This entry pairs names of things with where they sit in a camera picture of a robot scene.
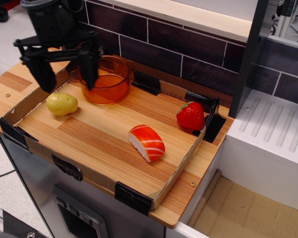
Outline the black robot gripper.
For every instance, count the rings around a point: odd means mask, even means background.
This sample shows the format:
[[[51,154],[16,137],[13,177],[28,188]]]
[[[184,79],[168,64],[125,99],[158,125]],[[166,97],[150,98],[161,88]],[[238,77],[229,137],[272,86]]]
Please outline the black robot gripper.
[[[50,62],[76,60],[89,90],[98,79],[100,48],[97,32],[77,26],[77,16],[84,11],[82,0],[22,0],[36,35],[18,39],[20,59],[43,91],[51,93],[56,77]]]

